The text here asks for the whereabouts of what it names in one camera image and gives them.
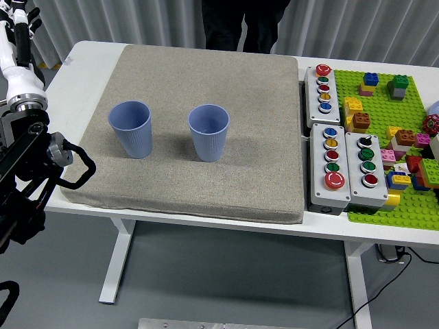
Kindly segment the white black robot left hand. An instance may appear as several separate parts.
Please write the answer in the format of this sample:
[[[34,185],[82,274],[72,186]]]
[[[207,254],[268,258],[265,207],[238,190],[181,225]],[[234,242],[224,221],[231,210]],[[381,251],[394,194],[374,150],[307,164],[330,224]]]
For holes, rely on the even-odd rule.
[[[28,12],[26,5],[26,1],[1,2],[1,74],[8,82],[8,104],[25,95],[46,97],[44,76],[31,50],[35,31],[42,25],[40,8]]]

